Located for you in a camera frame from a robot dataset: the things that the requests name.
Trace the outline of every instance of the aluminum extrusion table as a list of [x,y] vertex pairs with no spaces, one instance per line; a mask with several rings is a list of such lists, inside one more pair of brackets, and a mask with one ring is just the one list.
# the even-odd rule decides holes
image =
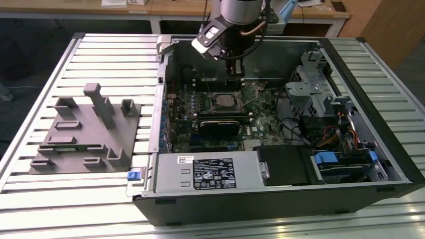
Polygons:
[[[111,102],[143,105],[134,167],[147,164],[156,76],[158,35],[86,34],[71,40],[24,124],[0,162],[2,238],[315,238],[425,237],[425,189],[387,199],[354,214],[155,227],[127,197],[127,173],[30,175],[31,159],[51,127],[56,98],[79,104],[87,82],[100,83]],[[367,43],[332,39],[388,125],[425,170],[425,108]],[[336,79],[340,91],[344,87]]]

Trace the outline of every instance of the blue clip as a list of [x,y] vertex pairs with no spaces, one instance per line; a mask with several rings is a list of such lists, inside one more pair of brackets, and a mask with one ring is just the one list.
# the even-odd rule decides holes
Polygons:
[[140,181],[142,180],[142,172],[128,172],[127,175],[127,180],[128,181]]
[[369,152],[369,157],[371,157],[371,159],[372,159],[373,162],[377,162],[377,161],[379,161],[377,153],[375,153],[373,151]]
[[315,160],[318,164],[322,163],[338,163],[339,159],[338,156],[335,155],[335,152],[319,152],[315,155]]

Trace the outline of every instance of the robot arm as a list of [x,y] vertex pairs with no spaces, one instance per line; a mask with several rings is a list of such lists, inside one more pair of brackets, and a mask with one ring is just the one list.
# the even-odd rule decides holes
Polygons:
[[[215,60],[226,60],[230,78],[244,77],[243,59],[260,46],[264,40],[272,12],[271,0],[214,0],[212,19],[200,31],[192,46],[199,53]],[[290,0],[284,8],[291,16],[298,0]],[[263,30],[255,42],[256,33]]]

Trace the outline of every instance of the desk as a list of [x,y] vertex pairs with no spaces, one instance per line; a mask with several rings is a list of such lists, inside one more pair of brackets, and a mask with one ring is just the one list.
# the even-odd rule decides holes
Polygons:
[[[147,5],[128,5],[127,8],[102,9],[102,0],[2,0],[0,17],[47,19],[110,19],[148,20],[152,33],[162,34],[162,20],[202,21],[204,0],[150,0]],[[328,9],[296,8],[290,23],[330,24],[327,37],[336,37],[344,22],[351,18],[348,12],[338,12],[331,0]]]

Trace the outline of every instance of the green circuit board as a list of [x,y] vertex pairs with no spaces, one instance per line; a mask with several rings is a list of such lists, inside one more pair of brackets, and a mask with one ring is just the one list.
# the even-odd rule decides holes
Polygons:
[[[288,137],[274,111],[276,92],[276,88],[254,91],[252,86],[240,92],[195,92],[190,88],[180,92],[172,106],[172,152],[246,151],[256,145],[283,145]],[[230,106],[231,95],[239,97],[235,101],[240,101],[240,106],[246,104],[243,107]],[[199,112],[214,114],[226,111],[247,112],[252,114],[252,119],[240,124],[238,136],[204,138],[196,130],[199,122],[194,115]]]

